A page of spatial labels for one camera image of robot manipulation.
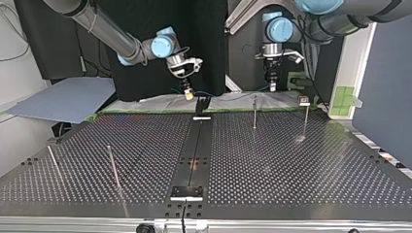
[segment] perforated table surface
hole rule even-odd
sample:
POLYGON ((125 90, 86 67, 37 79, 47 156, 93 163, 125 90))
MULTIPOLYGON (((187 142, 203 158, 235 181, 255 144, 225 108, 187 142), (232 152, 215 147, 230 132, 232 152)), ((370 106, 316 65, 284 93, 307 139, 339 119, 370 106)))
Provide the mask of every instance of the perforated table surface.
POLYGON ((0 216, 412 221, 412 181, 342 125, 253 120, 100 116, 53 148, 59 166, 44 153, 1 178, 0 216), (203 201, 170 201, 174 186, 202 186, 203 201))

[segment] white wall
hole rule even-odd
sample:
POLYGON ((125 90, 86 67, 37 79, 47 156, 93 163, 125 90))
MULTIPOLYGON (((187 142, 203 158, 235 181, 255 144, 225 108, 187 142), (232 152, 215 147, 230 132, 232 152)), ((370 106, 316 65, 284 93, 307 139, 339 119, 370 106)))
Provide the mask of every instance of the white wall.
MULTIPOLYGON (((330 100, 330 109, 333 108, 336 88, 338 86, 353 86, 355 88, 355 97, 358 98, 376 31, 376 25, 376 23, 373 23, 368 28, 345 38, 332 98, 330 100)), ((331 113, 329 113, 329 116, 333 119, 352 119, 354 110, 355 107, 352 107, 349 116, 333 116, 331 113)))
MULTIPOLYGON (((3 2, 14 6, 13 0, 3 2)), ((8 10, 6 14, 21 30, 18 19, 8 10)), ((19 55, 25 49, 26 43, 0 17, 0 59, 19 55)), ((4 114, 18 101, 46 87, 31 51, 19 59, 0 62, 0 176, 41 150, 46 140, 52 137, 50 127, 54 123, 51 121, 4 114)))

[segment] vertical metal pin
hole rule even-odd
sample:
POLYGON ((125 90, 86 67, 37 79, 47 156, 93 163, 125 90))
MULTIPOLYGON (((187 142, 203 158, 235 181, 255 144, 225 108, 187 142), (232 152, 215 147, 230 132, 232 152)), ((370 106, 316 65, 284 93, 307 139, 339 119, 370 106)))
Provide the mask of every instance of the vertical metal pin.
POLYGON ((52 163, 54 166, 58 166, 57 160, 55 160, 54 152, 52 151, 52 146, 48 146, 49 153, 51 155, 52 163))
POLYGON ((116 168, 115 158, 113 157, 113 152, 112 152, 112 147, 111 146, 107 146, 107 153, 109 153, 110 162, 112 163, 112 168, 113 168, 113 173, 115 174, 116 183, 118 185, 118 188, 121 188, 120 180, 119 180, 119 176, 118 176, 118 169, 116 168))
POLYGON ((254 100, 254 129, 258 128, 257 121, 258 121, 258 98, 255 96, 254 100))
POLYGON ((310 106, 306 107, 306 115, 305 115, 305 125, 308 123, 308 117, 309 117, 309 108, 310 106))

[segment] black panel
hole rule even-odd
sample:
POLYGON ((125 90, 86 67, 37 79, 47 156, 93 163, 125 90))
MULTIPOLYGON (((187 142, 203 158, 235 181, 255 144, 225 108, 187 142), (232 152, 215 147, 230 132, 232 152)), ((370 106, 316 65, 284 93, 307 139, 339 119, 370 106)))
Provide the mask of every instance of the black panel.
MULTIPOLYGON (((142 41, 154 37, 162 28, 173 26, 180 44, 191 47, 189 54, 204 60, 201 75, 192 79, 194 88, 215 95, 224 92, 225 1, 123 0, 99 4, 121 28, 142 41)), ((123 67, 113 51, 108 53, 120 100, 135 101, 170 93, 170 88, 179 84, 162 59, 151 61, 146 68, 123 67)))
POLYGON ((327 103, 330 102, 332 96, 344 40, 342 37, 336 37, 329 45, 321 46, 315 85, 319 90, 319 94, 327 103))
POLYGON ((366 66, 354 125, 412 168, 412 17, 378 24, 366 66))
POLYGON ((83 74, 75 24, 42 0, 16 0, 21 26, 44 80, 83 74))

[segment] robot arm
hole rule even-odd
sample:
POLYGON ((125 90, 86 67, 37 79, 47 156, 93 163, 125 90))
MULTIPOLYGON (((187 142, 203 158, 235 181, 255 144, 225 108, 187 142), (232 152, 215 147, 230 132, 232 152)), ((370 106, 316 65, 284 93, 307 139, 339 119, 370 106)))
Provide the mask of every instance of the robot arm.
POLYGON ((295 0, 296 7, 313 15, 352 15, 390 22, 412 14, 409 0, 295 0))
POLYGON ((172 27, 157 32, 156 37, 139 41, 124 32, 97 5, 89 0, 44 0, 53 10, 65 17, 70 17, 92 33, 99 40, 118 53, 119 61, 124 66, 165 58, 172 75, 181 81, 188 100, 193 98, 193 89, 189 76, 199 72, 202 60, 186 59, 189 48, 181 48, 172 27))
POLYGON ((295 0, 296 7, 318 15, 308 27, 312 43, 330 42, 372 22, 391 22, 412 15, 410 0, 295 0))

